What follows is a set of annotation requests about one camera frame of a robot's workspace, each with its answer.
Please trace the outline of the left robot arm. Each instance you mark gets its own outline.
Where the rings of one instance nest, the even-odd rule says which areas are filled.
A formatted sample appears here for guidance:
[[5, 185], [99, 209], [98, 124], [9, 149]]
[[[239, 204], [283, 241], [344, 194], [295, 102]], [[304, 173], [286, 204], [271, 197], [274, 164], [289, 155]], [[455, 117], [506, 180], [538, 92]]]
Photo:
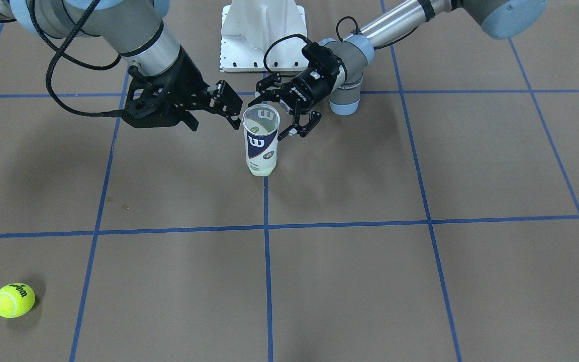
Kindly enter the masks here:
[[364, 71], [376, 51], [404, 40], [435, 16], [464, 9], [485, 34], [507, 39], [531, 27], [546, 6], [546, 1], [402, 1], [345, 37], [313, 42], [299, 34], [307, 68], [287, 82], [280, 73], [270, 72], [258, 82], [251, 105], [278, 103], [292, 116], [278, 140], [288, 135], [305, 137], [320, 121], [315, 105], [329, 99], [336, 115], [356, 112]]

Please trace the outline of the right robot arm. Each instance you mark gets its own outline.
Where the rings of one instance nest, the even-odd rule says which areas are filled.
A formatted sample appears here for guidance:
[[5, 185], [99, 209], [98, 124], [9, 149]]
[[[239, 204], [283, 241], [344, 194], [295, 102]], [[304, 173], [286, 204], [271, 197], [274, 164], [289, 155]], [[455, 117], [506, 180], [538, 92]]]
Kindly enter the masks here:
[[194, 111], [217, 114], [238, 130], [243, 101], [224, 80], [207, 84], [198, 67], [164, 23], [168, 1], [0, 1], [0, 23], [18, 22], [54, 50], [46, 88], [62, 108], [51, 85], [57, 62], [74, 61], [66, 50], [78, 35], [103, 38], [129, 65], [131, 82], [124, 107], [83, 112], [86, 117], [120, 117], [133, 128], [186, 124], [197, 130]]

